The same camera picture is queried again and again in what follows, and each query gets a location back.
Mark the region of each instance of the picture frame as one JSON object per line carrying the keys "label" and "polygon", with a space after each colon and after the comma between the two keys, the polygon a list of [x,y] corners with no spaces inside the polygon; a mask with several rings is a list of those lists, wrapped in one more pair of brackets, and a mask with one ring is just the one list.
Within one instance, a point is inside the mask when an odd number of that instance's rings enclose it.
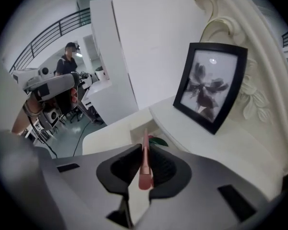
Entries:
{"label": "picture frame", "polygon": [[220,43],[190,43],[173,106],[215,134],[239,92],[248,49]]}

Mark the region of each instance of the gray floor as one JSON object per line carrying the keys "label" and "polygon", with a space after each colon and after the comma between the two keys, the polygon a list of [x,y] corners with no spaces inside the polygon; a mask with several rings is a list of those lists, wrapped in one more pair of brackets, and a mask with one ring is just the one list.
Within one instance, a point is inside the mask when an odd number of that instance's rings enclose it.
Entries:
{"label": "gray floor", "polygon": [[[47,141],[47,144],[51,146],[51,148],[56,152],[58,158],[72,157],[73,152],[77,146],[79,137],[88,123],[89,124],[85,128],[80,138],[77,150],[75,152],[75,156],[82,155],[82,142],[85,136],[107,126],[106,124],[102,125],[92,124],[85,115],[81,118],[79,122],[77,122],[77,120],[74,119],[73,123],[70,124],[69,120],[65,119],[65,123],[66,126],[64,126],[61,123],[58,123],[56,125],[59,129],[58,133],[56,134],[54,133],[54,131],[52,131],[54,137],[50,138]],[[45,144],[41,144],[39,141],[36,142],[35,146],[47,148]],[[55,158],[55,155],[52,152],[50,152],[50,154],[52,158]]]}

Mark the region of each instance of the white column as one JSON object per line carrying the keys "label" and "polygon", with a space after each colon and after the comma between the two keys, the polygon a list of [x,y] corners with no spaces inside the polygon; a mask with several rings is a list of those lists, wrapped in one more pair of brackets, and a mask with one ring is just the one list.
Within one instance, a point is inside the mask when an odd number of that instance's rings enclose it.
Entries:
{"label": "white column", "polygon": [[93,69],[93,65],[92,65],[92,62],[90,60],[90,55],[88,53],[88,50],[87,50],[87,47],[86,47],[86,44],[85,44],[83,37],[78,38],[78,44],[80,46],[80,52],[82,54],[82,59],[83,59],[83,62],[85,64],[87,72],[94,74],[95,71]]}

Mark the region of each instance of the person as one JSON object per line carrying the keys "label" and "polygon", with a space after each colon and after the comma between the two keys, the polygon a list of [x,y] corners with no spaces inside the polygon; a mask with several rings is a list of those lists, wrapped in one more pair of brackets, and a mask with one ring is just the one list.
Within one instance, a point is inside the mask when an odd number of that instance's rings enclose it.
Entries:
{"label": "person", "polygon": [[57,69],[55,76],[60,76],[64,74],[71,73],[72,71],[76,71],[77,63],[75,59],[72,57],[73,53],[77,52],[77,47],[75,43],[68,43],[65,47],[65,55],[63,55],[57,63]]}

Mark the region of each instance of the makeup brush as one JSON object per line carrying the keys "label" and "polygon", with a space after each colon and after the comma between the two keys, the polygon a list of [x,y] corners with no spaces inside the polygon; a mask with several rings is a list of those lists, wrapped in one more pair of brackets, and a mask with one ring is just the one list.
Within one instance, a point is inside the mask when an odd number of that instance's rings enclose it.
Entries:
{"label": "makeup brush", "polygon": [[145,129],[142,144],[142,164],[140,167],[139,188],[148,190],[152,185],[152,175],[149,166],[149,140],[147,129]]}

